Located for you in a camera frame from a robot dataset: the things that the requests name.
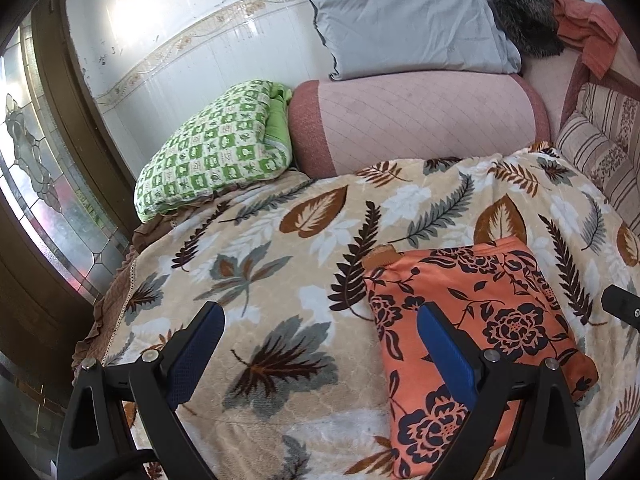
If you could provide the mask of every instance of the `gray pillow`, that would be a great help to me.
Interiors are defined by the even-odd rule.
[[[413,70],[520,71],[486,0],[309,0],[335,80]]]

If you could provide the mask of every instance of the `silver bolt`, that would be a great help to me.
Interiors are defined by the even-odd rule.
[[[545,365],[550,370],[558,370],[558,368],[560,367],[560,363],[556,359],[553,359],[552,357],[547,357],[545,359]]]
[[[97,364],[98,361],[95,359],[95,357],[85,357],[84,359],[82,359],[80,366],[82,367],[82,370],[91,370],[91,368],[93,368]]]
[[[158,353],[158,350],[155,350],[153,348],[151,350],[145,350],[145,352],[142,354],[142,360],[145,363],[152,363],[153,361],[158,359],[159,355],[160,354]]]
[[[500,360],[500,352],[493,348],[489,348],[484,351],[484,358],[490,363],[497,363]]]

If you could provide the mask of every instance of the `black fur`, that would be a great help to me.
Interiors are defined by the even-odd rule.
[[[490,0],[498,26],[521,54],[558,56],[564,44],[558,38],[553,0]]]

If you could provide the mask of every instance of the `leaf-patterned blanket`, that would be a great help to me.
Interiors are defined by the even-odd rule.
[[[548,147],[396,160],[318,182],[289,171],[222,197],[135,260],[104,362],[161,348],[216,300],[225,333],[177,414],[218,478],[385,478],[387,387],[362,258],[381,243],[402,251],[509,235],[533,252],[598,367],[578,406],[591,463],[640,412],[640,338],[600,304],[611,283],[640,286],[639,242]],[[145,445],[134,406],[127,415]]]

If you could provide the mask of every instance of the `green checkered pillow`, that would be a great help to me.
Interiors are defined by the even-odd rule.
[[[140,173],[134,199],[140,219],[211,197],[229,184],[279,176],[291,162],[289,132],[282,123],[289,97],[278,83],[247,81],[186,121]],[[270,107],[280,107],[274,110],[280,120],[272,127]]]

